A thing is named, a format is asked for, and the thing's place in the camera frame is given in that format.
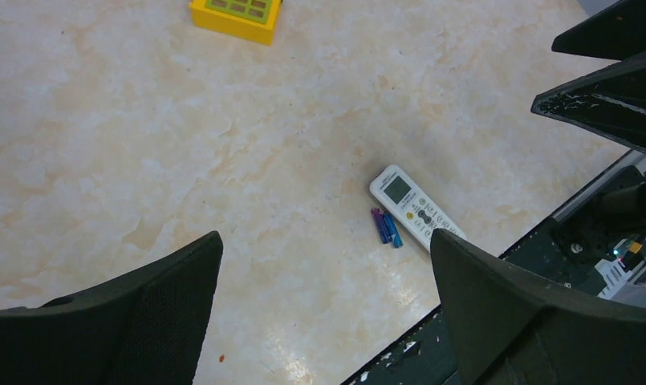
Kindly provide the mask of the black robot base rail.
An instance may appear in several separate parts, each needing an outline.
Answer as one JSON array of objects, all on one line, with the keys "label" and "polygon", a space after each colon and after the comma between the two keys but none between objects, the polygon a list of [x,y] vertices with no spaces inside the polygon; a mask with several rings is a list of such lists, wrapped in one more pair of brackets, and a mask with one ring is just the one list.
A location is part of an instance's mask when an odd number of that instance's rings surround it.
[{"label": "black robot base rail", "polygon": [[[548,218],[499,259],[566,288],[601,298],[587,281],[587,265],[606,257],[615,237],[634,230],[646,217],[646,172],[634,166],[607,179],[572,222]],[[348,379],[350,384],[464,384],[440,304],[403,338]]]}]

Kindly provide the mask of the white remote control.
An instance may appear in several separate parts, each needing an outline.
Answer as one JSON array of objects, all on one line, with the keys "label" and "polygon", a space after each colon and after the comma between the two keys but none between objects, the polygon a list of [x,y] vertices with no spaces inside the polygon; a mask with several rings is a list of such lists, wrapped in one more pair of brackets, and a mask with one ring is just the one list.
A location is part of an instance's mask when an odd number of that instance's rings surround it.
[{"label": "white remote control", "polygon": [[460,227],[399,166],[390,164],[371,182],[369,191],[427,251],[436,229],[466,240]]}]

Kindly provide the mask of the blue AAA battery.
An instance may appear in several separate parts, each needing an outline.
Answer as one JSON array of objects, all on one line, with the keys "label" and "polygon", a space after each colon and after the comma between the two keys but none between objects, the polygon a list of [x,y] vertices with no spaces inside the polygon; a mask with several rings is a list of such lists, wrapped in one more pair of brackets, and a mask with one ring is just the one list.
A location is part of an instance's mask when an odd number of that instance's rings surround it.
[{"label": "blue AAA battery", "polygon": [[383,219],[388,231],[388,237],[394,249],[399,249],[403,246],[403,241],[398,233],[397,227],[394,223],[393,217],[390,213],[384,212]]}]

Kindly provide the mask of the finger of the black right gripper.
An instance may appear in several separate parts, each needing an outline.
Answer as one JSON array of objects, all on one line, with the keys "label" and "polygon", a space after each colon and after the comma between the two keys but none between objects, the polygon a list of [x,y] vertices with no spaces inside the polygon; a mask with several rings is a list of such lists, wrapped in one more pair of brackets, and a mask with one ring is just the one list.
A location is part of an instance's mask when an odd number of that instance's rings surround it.
[{"label": "finger of the black right gripper", "polygon": [[646,154],[646,51],[537,95],[530,111]]},{"label": "finger of the black right gripper", "polygon": [[624,60],[646,51],[646,0],[621,0],[558,35],[553,52]]}]

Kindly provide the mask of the purple AAA battery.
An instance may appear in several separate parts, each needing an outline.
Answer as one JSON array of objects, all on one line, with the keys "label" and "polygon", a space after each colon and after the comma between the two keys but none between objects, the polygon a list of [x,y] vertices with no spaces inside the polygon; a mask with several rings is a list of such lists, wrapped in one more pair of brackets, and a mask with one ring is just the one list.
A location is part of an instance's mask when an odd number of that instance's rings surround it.
[{"label": "purple AAA battery", "polygon": [[380,235],[380,240],[382,241],[382,243],[383,244],[391,243],[392,241],[391,241],[390,233],[388,232],[388,229],[386,227],[384,216],[381,210],[378,208],[371,209],[371,215],[373,217],[373,221],[376,224],[376,228],[378,230],[378,233]]}]

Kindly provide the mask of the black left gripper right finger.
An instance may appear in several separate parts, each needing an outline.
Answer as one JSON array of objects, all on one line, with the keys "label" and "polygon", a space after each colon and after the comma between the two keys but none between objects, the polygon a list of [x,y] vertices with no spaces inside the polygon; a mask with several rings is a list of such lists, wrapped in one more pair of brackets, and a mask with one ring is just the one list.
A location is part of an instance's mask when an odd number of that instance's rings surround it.
[{"label": "black left gripper right finger", "polygon": [[464,384],[646,384],[646,308],[566,288],[442,229],[430,255]]}]

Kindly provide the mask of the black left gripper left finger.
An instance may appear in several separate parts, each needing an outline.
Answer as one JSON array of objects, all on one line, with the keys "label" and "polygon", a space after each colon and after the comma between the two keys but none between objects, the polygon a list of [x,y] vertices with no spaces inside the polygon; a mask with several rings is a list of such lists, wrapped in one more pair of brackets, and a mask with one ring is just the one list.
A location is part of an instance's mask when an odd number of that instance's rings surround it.
[{"label": "black left gripper left finger", "polygon": [[213,231],[97,286],[0,310],[0,384],[191,384],[222,253]]}]

